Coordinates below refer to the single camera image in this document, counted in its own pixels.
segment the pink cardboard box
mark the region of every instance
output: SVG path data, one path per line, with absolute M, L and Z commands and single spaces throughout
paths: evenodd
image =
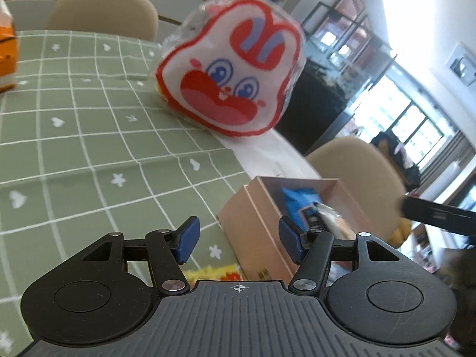
M 283 280 L 287 285 L 298 266 L 279 240 L 279 219 L 286 213 L 281 188 L 313 188 L 356 232 L 374 231 L 344 184 L 337 179 L 256 177 L 218 213 L 225 234 L 249 280 Z

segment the chair backrest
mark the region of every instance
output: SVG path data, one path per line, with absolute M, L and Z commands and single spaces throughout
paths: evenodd
M 356 137 L 341 137 L 313 151 L 307 160 L 323 178 L 344 182 L 378 237 L 388 240 L 393 235 L 401 223 L 405 188 L 380 151 Z
M 158 23 L 159 16 L 149 0 L 57 0 L 46 29 L 153 41 Z

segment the pink tongue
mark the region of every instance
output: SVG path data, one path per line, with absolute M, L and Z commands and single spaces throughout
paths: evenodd
M 180 92 L 195 110 L 209 119 L 228 126 L 240 126 L 248 122 L 248 119 L 237 109 L 230 106 L 220 106 L 200 91 L 182 88 Z

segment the cartoon rabbit face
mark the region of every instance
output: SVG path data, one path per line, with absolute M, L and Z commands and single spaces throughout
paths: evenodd
M 162 62 L 157 78 L 170 105 L 230 136 L 278 121 L 301 33 L 259 0 L 238 0 Z

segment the blue cartoon eye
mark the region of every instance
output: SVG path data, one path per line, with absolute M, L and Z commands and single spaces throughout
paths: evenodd
M 259 82 L 253 77 L 249 76 L 242 79 L 235 87 L 233 91 L 234 96 L 253 100 L 256 98 L 259 92 Z
M 233 76 L 233 65 L 227 59 L 217 59 L 206 69 L 206 73 L 220 87 L 227 84 Z

